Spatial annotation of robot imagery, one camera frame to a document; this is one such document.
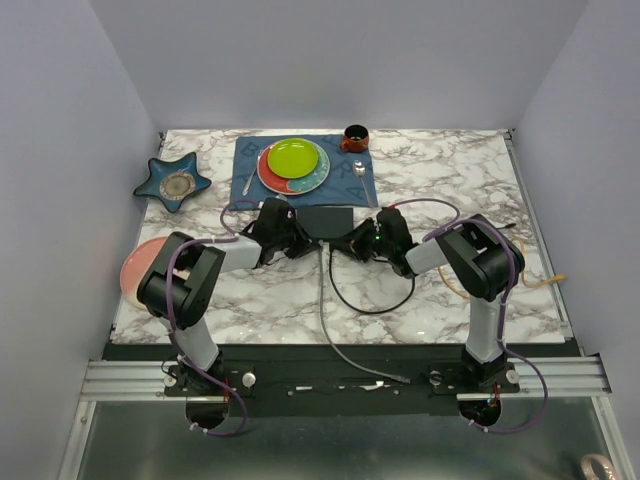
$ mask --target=teal plate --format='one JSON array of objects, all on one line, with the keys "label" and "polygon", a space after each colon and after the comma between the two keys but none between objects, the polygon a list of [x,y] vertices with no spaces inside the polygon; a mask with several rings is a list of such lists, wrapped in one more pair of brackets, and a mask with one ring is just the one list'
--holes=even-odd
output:
[{"label": "teal plate", "polygon": [[318,151],[318,163],[316,164],[316,168],[307,175],[306,177],[296,178],[294,180],[289,180],[287,182],[287,187],[289,190],[295,193],[290,193],[289,195],[302,195],[303,193],[308,193],[311,190],[315,190],[327,179],[329,176],[329,170],[331,170],[331,162],[329,161],[329,155],[324,151],[320,145],[311,143],[315,149]]}]

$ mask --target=blue placemat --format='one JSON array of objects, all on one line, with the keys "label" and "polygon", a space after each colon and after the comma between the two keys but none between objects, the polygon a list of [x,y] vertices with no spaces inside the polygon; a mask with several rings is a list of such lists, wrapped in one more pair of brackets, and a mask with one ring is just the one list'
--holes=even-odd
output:
[{"label": "blue placemat", "polygon": [[[340,150],[342,135],[281,135],[277,137],[240,137],[236,141],[236,151],[233,157],[233,177],[231,179],[231,201],[243,198],[263,201],[267,197],[277,194],[265,187],[256,174],[251,182],[249,193],[242,195],[251,172],[256,166],[258,154],[269,145],[283,138],[305,138],[320,145],[327,152],[331,162],[329,176],[315,190],[302,195],[289,195],[287,199],[293,207],[310,205],[355,205],[368,207],[367,195],[362,188],[360,178],[353,174],[353,162],[360,160],[367,167],[364,181],[372,200],[378,205],[375,183],[373,181],[373,165],[369,151],[364,153],[345,153]],[[239,204],[232,210],[255,209],[249,204]]]}]

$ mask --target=small mug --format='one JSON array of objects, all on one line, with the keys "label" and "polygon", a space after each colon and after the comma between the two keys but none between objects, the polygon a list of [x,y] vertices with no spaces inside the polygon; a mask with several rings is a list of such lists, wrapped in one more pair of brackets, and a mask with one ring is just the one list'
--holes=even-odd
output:
[{"label": "small mug", "polygon": [[351,125],[344,131],[340,142],[343,152],[362,153],[369,146],[369,131],[362,125]]}]

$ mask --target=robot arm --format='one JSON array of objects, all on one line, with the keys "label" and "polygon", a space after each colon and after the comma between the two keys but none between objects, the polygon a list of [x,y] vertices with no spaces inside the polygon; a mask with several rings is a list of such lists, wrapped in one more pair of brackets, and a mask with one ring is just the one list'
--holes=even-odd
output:
[{"label": "robot arm", "polygon": [[[138,286],[138,300],[152,315],[160,317],[167,328],[170,328],[166,320],[169,260],[180,245],[190,240],[193,238],[184,233],[172,233]],[[174,341],[205,371],[214,368],[219,354],[204,320],[218,275],[266,265],[278,251],[284,251],[289,258],[298,258],[319,248],[295,220],[291,206],[277,198],[265,201],[258,219],[235,241],[212,239],[211,243],[212,246],[191,246],[178,257],[175,266],[178,274],[174,275],[171,288],[177,326]]]},{"label": "robot arm", "polygon": [[[507,368],[499,343],[500,299],[509,282],[509,259],[495,235],[483,224],[482,215],[422,244],[415,244],[407,224],[395,208],[383,208],[377,222],[367,219],[332,248],[367,261],[374,255],[386,258],[393,270],[412,278],[450,264],[458,280],[471,295],[469,337],[462,361],[477,384],[491,383]],[[506,240],[517,273],[524,269],[524,257]]]}]

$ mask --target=green plate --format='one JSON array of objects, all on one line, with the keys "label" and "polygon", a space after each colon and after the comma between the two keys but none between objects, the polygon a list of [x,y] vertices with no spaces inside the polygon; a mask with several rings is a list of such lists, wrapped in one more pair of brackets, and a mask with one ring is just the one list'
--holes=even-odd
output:
[{"label": "green plate", "polygon": [[302,138],[276,142],[267,157],[271,171],[282,178],[302,178],[309,175],[317,163],[318,151]]}]

